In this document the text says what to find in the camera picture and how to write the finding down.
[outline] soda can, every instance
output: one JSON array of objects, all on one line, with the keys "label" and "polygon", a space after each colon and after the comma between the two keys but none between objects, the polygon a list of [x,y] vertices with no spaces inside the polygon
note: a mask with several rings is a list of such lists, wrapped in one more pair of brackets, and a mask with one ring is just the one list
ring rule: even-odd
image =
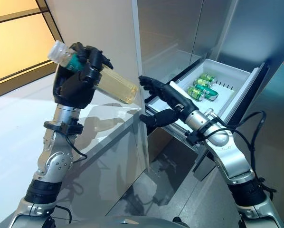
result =
[{"label": "soda can", "polygon": [[200,79],[200,78],[198,78],[196,81],[194,81],[193,85],[195,86],[196,84],[200,84],[200,85],[208,87],[208,88],[210,88],[213,85],[212,82],[209,82],[207,80],[203,80],[203,79]]},{"label": "soda can", "polygon": [[188,94],[196,101],[202,101],[204,99],[204,92],[192,86],[188,88]]},{"label": "soda can", "polygon": [[211,75],[209,75],[207,73],[201,74],[199,78],[203,79],[203,80],[206,80],[206,81],[209,81],[211,83],[215,83],[215,81],[216,81],[215,77],[213,77],[213,76],[211,76]]},{"label": "soda can", "polygon": [[210,89],[208,87],[202,86],[200,84],[196,84],[195,88],[204,92],[204,97],[210,101],[215,101],[218,97],[217,91]]}]

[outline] bottle cap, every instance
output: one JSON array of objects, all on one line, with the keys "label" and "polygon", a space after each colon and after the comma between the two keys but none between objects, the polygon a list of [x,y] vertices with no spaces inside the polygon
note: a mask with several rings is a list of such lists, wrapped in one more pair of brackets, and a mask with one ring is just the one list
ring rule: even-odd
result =
[{"label": "bottle cap", "polygon": [[48,54],[48,58],[55,62],[60,63],[62,56],[68,49],[67,45],[57,40]]}]

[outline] refrigerator drawer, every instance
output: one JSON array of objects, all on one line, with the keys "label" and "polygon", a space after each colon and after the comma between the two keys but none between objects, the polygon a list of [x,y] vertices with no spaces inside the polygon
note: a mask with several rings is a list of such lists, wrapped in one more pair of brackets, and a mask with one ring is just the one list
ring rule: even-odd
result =
[{"label": "refrigerator drawer", "polygon": [[[188,87],[191,86],[202,73],[209,73],[214,76],[216,83],[211,88],[219,93],[217,99],[215,101],[203,99],[199,102],[192,99],[192,101],[201,112],[213,108],[215,113],[219,115],[222,120],[228,122],[253,84],[259,71],[259,67],[255,68],[250,73],[210,59],[205,59],[175,83],[184,91],[187,91]],[[148,114],[170,108],[158,97],[151,100],[146,106]],[[165,130],[182,141],[185,141],[184,133],[187,130],[191,131],[181,120],[166,126]]]}]

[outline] yellow liquid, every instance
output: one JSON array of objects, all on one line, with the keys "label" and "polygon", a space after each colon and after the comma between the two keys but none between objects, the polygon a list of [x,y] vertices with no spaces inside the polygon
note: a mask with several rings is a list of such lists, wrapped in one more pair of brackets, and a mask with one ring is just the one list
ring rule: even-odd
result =
[{"label": "yellow liquid", "polygon": [[102,67],[102,77],[97,87],[104,90],[112,97],[117,98],[126,104],[131,104],[137,95],[138,87],[106,65],[102,65]]}]

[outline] plastic bottle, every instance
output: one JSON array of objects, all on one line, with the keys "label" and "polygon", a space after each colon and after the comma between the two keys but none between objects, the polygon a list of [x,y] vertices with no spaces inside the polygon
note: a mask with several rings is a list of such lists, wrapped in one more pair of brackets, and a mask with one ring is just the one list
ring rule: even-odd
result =
[{"label": "plastic bottle", "polygon": [[[74,73],[84,68],[84,64],[78,60],[76,52],[58,40],[49,52],[48,58]],[[123,103],[131,104],[134,101],[138,91],[135,84],[124,79],[104,64],[100,74],[102,75],[101,80],[96,86],[98,89]]]}]

